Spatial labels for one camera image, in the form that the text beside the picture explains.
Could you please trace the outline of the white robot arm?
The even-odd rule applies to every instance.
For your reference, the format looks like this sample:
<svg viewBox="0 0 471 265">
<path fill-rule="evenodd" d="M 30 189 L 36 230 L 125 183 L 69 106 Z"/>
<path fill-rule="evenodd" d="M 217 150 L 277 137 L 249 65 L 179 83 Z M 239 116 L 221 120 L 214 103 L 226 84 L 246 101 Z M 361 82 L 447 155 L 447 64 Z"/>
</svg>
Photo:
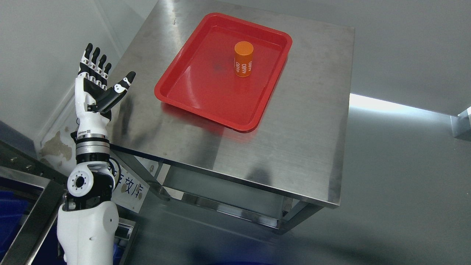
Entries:
<svg viewBox="0 0 471 265">
<path fill-rule="evenodd" d="M 119 214 L 111 197 L 116 188 L 110 145 L 101 134 L 71 133 L 76 167 L 67 181 L 57 216 L 57 238 L 68 265 L 113 264 Z"/>
</svg>

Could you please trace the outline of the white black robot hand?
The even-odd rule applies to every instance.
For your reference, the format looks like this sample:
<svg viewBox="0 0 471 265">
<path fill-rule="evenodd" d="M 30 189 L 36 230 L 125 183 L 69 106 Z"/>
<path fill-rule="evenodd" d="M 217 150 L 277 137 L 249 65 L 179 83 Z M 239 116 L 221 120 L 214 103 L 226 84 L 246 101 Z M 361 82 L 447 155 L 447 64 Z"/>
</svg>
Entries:
<svg viewBox="0 0 471 265">
<path fill-rule="evenodd" d="M 115 85 L 108 84 L 111 63 L 99 47 L 88 43 L 79 61 L 75 79 L 75 112 L 78 119 L 76 138 L 107 138 L 111 109 L 127 94 L 136 77 L 129 72 Z"/>
</svg>

